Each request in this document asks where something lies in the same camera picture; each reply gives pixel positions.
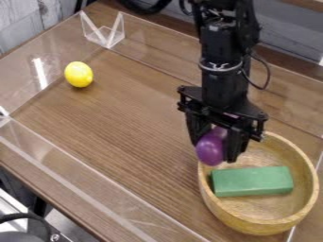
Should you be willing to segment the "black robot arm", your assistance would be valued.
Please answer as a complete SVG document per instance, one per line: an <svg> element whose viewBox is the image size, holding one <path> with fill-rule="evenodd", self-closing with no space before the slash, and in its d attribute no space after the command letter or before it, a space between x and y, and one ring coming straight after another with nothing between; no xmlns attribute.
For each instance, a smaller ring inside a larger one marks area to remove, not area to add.
<svg viewBox="0 0 323 242"><path fill-rule="evenodd" d="M249 100L253 53L261 25L253 0L190 0L202 47L202 84L178 88L198 159L209 165L234 163L250 141L262 141L267 113Z"/></svg>

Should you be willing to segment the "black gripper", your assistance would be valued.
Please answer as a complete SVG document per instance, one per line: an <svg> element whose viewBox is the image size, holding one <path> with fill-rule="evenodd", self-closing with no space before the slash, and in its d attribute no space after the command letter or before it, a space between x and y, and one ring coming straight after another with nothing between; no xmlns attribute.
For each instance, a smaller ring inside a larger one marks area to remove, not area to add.
<svg viewBox="0 0 323 242"><path fill-rule="evenodd" d="M251 60L259 61L267 71L266 84L258 85L250 77ZM249 86L265 90L271 72L266 60L247 53L238 61L215 63L202 58L201 86L181 86L178 109L186 114L193 145L210 132L214 125L227 129L225 161L234 163L245 153L249 140L263 139L267 113L249 100Z"/></svg>

